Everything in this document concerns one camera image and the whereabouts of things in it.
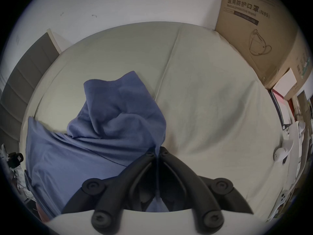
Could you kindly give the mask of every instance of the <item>cardboard box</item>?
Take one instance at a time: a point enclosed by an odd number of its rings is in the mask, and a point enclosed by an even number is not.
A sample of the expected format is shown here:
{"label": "cardboard box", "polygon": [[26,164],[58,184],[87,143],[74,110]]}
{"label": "cardboard box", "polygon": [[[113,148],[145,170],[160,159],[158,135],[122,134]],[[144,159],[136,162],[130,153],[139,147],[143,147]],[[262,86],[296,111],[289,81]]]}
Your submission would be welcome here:
{"label": "cardboard box", "polygon": [[298,101],[300,104],[300,111],[303,116],[303,121],[305,122],[306,127],[309,128],[309,134],[311,136],[313,133],[312,125],[311,125],[311,112],[310,112],[310,107],[309,107],[308,101],[306,99],[306,94],[304,93],[304,91],[299,94]]}
{"label": "cardboard box", "polygon": [[310,48],[280,0],[222,0],[215,30],[241,53],[265,88],[272,89],[291,68],[297,83],[286,100],[310,75]]}

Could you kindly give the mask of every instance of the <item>white wall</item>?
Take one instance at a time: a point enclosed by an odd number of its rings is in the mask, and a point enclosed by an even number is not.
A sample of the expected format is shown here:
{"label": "white wall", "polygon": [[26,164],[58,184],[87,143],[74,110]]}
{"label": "white wall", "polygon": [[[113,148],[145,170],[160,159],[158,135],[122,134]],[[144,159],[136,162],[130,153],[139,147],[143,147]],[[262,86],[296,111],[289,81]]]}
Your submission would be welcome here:
{"label": "white wall", "polygon": [[306,82],[303,84],[303,86],[301,87],[301,89],[298,91],[297,96],[299,96],[299,94],[301,92],[303,92],[306,94],[306,99],[309,100],[310,97],[313,96],[313,70],[311,71],[308,79],[306,80]]}
{"label": "white wall", "polygon": [[96,32],[130,23],[174,21],[214,29],[221,0],[33,0],[15,25],[0,64],[0,89],[48,28],[62,50]]}

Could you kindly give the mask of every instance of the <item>white bedsheet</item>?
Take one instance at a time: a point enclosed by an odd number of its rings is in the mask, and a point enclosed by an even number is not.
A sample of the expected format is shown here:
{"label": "white bedsheet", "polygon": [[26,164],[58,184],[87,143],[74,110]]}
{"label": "white bedsheet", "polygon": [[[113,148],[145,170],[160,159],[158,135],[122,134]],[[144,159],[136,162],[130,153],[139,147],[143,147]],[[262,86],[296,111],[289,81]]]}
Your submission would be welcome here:
{"label": "white bedsheet", "polygon": [[39,82],[27,118],[66,131],[85,101],[83,83],[134,70],[166,123],[164,146],[198,175],[230,179],[263,220],[287,176],[274,163],[283,139],[272,100],[253,69],[215,31],[182,23],[140,23],[94,34],[58,57]]}

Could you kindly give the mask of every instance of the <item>gray headboard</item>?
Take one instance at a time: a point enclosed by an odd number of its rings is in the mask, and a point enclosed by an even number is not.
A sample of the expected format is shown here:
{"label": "gray headboard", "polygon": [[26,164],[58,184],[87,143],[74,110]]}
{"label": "gray headboard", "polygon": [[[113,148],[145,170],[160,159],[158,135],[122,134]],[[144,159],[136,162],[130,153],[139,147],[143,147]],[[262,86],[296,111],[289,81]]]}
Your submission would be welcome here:
{"label": "gray headboard", "polygon": [[21,125],[39,80],[59,56],[48,33],[39,38],[13,69],[0,99],[0,145],[18,153]]}

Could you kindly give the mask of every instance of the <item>blue towel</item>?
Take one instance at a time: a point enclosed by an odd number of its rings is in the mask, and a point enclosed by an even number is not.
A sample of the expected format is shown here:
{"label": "blue towel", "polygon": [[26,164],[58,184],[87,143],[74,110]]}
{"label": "blue towel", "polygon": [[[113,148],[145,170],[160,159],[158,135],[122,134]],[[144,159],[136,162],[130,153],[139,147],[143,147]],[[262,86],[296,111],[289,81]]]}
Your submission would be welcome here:
{"label": "blue towel", "polygon": [[165,119],[134,71],[116,81],[88,80],[84,90],[86,102],[67,134],[28,119],[26,178],[49,218],[85,180],[117,176],[149,148],[158,154],[165,139]]}

